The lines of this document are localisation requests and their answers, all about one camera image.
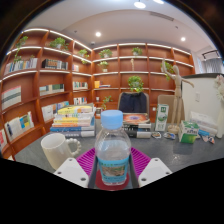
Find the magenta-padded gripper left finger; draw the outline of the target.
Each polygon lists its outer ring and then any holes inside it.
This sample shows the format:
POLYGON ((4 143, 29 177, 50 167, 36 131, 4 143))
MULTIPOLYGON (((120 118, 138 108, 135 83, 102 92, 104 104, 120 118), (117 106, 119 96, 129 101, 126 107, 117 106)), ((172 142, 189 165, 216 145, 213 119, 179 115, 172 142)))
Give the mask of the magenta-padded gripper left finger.
POLYGON ((77 158, 68 158, 54 174, 78 186, 93 188, 96 171, 97 160, 95 159, 95 149, 92 148, 77 158))

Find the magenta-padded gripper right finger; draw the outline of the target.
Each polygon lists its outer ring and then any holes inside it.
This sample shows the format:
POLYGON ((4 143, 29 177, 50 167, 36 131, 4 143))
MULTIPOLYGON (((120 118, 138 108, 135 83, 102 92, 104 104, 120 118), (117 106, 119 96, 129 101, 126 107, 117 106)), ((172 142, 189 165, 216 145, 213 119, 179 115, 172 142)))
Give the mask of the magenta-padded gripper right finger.
POLYGON ((138 149, 131 149, 130 174, 134 188, 143 187, 171 173, 159 158, 150 158, 138 149))

